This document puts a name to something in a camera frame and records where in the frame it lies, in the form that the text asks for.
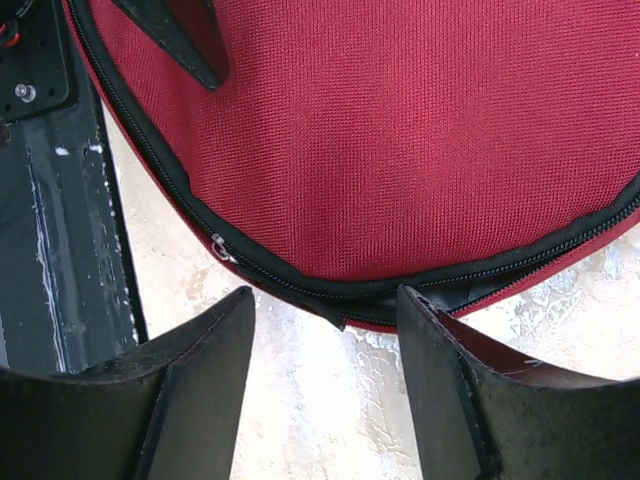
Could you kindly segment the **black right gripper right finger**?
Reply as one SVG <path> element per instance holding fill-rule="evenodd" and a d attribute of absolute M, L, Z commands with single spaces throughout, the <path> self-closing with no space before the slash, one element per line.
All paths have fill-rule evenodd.
<path fill-rule="evenodd" d="M 501 344 L 398 290 L 404 378 L 427 479 L 635 479 L 639 383 Z"/>

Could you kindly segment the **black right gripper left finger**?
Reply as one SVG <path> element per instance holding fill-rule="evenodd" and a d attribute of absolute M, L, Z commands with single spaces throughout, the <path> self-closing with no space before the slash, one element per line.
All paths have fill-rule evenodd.
<path fill-rule="evenodd" d="M 226 479 L 255 332 L 240 287 L 77 374 L 1 372 L 5 479 Z"/>

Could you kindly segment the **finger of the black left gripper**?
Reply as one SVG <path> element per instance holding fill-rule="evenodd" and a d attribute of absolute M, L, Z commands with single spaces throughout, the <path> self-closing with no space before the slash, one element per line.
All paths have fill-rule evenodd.
<path fill-rule="evenodd" d="M 114 4 L 205 89 L 213 91 L 228 78 L 230 63 L 213 2 L 120 0 Z"/>

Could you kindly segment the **red backpack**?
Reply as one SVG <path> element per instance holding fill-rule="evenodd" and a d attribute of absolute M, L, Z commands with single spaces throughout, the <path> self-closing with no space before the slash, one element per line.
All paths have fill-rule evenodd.
<path fill-rule="evenodd" d="M 635 1 L 211 1 L 210 91 L 114 3 L 63 7 L 94 85 L 195 235 L 259 288 L 387 331 L 465 315 L 639 221 Z"/>

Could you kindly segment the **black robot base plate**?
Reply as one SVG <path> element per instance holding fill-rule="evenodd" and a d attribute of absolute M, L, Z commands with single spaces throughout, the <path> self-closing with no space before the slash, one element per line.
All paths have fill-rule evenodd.
<path fill-rule="evenodd" d="M 1 24 L 1 364 L 76 373 L 147 338 L 101 101 L 58 1 Z"/>

